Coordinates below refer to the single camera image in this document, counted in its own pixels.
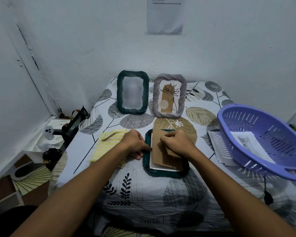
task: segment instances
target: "forearm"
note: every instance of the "forearm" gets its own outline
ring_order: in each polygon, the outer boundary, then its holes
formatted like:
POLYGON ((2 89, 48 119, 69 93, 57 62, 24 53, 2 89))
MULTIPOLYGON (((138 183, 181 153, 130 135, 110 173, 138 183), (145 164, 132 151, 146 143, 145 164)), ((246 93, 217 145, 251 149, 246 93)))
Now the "forearm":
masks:
POLYGON ((127 149, 123 145, 116 145, 58 189, 12 236, 72 236, 120 160, 127 154, 127 149))
POLYGON ((241 236, 296 236, 296 231, 268 206, 235 182, 198 150, 189 160, 217 200, 231 226, 241 236))

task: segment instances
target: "yellow striped fabric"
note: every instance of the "yellow striped fabric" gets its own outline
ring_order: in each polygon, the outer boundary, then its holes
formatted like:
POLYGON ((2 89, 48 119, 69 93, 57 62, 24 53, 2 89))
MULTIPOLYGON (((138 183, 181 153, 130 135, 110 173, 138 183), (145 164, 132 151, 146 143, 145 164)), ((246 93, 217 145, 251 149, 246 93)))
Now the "yellow striped fabric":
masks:
MULTIPOLYGON (((109 150, 111 150, 114 146, 116 146, 125 133, 127 133, 129 130, 127 129, 117 129, 111 132, 105 132, 100 134, 97 146, 95 147, 95 151, 90 159, 91 162, 97 161, 100 159, 105 153, 107 153, 109 150)), ((120 168, 123 168, 125 166, 126 159, 123 159, 119 166, 120 168)))

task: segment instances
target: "patterned bedsheet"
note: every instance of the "patterned bedsheet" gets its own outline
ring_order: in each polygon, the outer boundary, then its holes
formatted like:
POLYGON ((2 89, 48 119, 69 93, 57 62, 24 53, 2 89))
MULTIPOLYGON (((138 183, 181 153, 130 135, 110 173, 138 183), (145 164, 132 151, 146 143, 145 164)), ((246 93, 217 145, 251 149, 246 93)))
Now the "patterned bedsheet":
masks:
MULTIPOLYGON (((124 115, 116 107, 116 78, 111 80, 92 110, 92 123, 78 132, 56 165, 49 191, 53 192, 89 165, 99 134, 114 129, 137 129, 142 136, 156 126, 186 132, 196 146, 241 186, 264 201, 264 176, 241 167, 218 162, 207 131, 217 129, 217 112, 232 100, 211 81, 190 82, 185 111, 179 119, 156 118, 152 109, 153 82, 149 83, 149 106, 143 115, 124 115)), ((154 228, 165 234, 175 231, 228 231, 230 224, 198 171, 190 164, 181 179, 152 177, 142 161, 127 159, 104 187, 90 216, 90 226, 100 235, 109 221, 134 227, 154 228)), ((266 190, 272 195, 270 207, 296 227, 296 183, 276 176, 266 177, 266 190)))

